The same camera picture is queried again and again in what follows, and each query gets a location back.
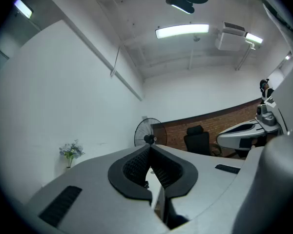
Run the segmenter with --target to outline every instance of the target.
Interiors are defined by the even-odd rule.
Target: person
[[[261,80],[259,83],[260,91],[262,92],[262,101],[260,104],[264,104],[264,101],[267,100],[273,93],[273,89],[269,87],[267,80]]]

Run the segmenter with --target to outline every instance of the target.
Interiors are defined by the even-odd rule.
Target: ceiling light
[[[158,39],[191,33],[207,33],[208,24],[186,24],[155,30]]]
[[[21,11],[27,18],[30,18],[33,13],[21,0],[16,0],[14,5]]]
[[[261,38],[259,38],[257,36],[254,36],[254,35],[252,35],[250,33],[247,33],[246,39],[249,39],[249,40],[252,40],[252,41],[256,41],[258,43],[262,43],[263,42],[263,40]]]
[[[187,14],[192,14],[194,12],[193,3],[186,0],[166,0],[166,3]]]

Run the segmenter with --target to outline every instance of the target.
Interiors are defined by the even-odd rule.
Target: armrest
[[[222,156],[223,153],[222,153],[221,147],[219,145],[212,143],[212,144],[209,144],[209,148],[210,148],[210,152],[212,154],[214,154],[215,156]],[[212,151],[211,150],[212,148],[218,149],[219,153],[217,154],[216,152]]]

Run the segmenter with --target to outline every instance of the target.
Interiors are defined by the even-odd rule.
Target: air conditioner
[[[215,41],[215,45],[219,50],[239,51],[241,46],[245,44],[245,28],[223,22],[221,33]]]

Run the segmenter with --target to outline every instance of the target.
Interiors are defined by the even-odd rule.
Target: black slot
[[[82,189],[76,186],[67,186],[39,217],[49,225],[57,227],[81,191]]]
[[[273,104],[273,103],[274,103],[274,100],[273,100],[273,98],[271,97],[271,98],[269,98],[269,99],[267,100],[267,102],[270,103],[270,104]]]
[[[251,148],[252,138],[242,138],[240,139],[239,147],[241,148]]]
[[[225,171],[225,172],[228,172],[228,173],[232,173],[232,174],[238,174],[240,171],[240,168],[233,167],[233,166],[226,166],[226,165],[222,165],[222,164],[216,165],[215,168],[222,170],[222,171]]]

